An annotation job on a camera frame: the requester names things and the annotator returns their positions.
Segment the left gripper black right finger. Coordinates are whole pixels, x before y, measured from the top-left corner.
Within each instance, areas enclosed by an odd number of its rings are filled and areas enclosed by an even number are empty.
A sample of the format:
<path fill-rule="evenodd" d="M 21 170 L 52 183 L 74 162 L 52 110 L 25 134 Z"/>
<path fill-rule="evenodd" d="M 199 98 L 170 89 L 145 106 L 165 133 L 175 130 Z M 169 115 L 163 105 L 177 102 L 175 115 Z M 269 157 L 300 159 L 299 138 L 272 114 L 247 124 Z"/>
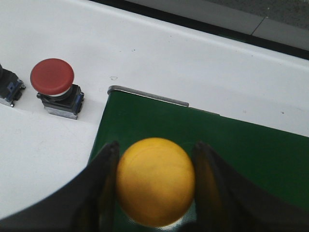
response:
<path fill-rule="evenodd" d="M 196 223 L 202 232 L 307 232 L 309 214 L 261 189 L 208 144 L 192 153 Z"/>

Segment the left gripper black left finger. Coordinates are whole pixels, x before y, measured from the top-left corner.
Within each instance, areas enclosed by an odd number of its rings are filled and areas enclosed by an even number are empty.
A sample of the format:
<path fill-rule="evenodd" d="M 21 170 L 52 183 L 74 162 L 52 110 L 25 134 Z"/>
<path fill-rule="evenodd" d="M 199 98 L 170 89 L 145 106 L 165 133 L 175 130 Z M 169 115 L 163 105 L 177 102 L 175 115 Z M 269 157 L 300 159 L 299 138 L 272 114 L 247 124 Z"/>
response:
<path fill-rule="evenodd" d="M 68 184 L 0 221 L 2 232 L 111 232 L 119 144 L 106 144 Z"/>

